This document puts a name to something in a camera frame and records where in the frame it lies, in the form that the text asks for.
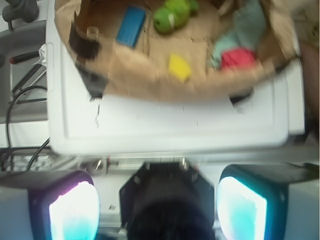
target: black tape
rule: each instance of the black tape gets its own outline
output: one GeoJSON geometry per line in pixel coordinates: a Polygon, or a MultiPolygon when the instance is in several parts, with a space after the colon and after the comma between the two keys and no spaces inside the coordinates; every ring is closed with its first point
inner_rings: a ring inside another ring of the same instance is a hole
{"type": "Polygon", "coordinates": [[[74,22],[71,25],[69,44],[79,56],[91,60],[97,57],[101,47],[96,40],[81,37],[77,32],[77,26],[74,22]]]}

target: paper bag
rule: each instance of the paper bag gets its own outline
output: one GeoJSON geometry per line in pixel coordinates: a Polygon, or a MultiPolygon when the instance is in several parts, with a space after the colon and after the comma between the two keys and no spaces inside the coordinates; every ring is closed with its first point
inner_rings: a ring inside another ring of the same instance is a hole
{"type": "Polygon", "coordinates": [[[145,100],[197,101],[236,95],[270,79],[296,57],[294,25],[285,4],[260,0],[268,24],[255,66],[224,71],[211,67],[215,41],[233,27],[232,12],[219,16],[211,0],[198,3],[197,15],[169,35],[159,34],[153,25],[153,13],[163,0],[56,0],[55,24],[88,89],[145,100]],[[135,48],[115,40],[128,6],[146,11],[135,48]],[[171,53],[190,64],[187,82],[169,73],[171,53]]]}

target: yellow sponge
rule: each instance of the yellow sponge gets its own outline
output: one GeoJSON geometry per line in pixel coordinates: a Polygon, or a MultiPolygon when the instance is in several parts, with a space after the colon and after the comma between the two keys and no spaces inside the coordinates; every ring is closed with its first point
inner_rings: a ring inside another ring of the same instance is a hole
{"type": "Polygon", "coordinates": [[[172,53],[169,59],[169,72],[178,78],[182,83],[188,80],[191,75],[190,65],[177,54],[172,53]]]}

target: blue sponge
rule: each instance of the blue sponge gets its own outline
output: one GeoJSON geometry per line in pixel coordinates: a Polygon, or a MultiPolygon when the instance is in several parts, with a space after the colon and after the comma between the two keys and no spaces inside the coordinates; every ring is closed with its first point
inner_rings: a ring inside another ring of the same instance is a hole
{"type": "Polygon", "coordinates": [[[134,48],[137,43],[146,12],[140,8],[129,6],[119,29],[116,41],[120,44],[134,48]]]}

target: red cloth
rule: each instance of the red cloth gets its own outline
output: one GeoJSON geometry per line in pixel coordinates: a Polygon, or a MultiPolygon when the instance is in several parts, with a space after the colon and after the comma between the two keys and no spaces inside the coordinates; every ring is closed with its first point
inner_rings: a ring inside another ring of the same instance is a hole
{"type": "Polygon", "coordinates": [[[222,53],[221,69],[250,68],[256,62],[254,51],[246,48],[234,48],[222,53]]]}

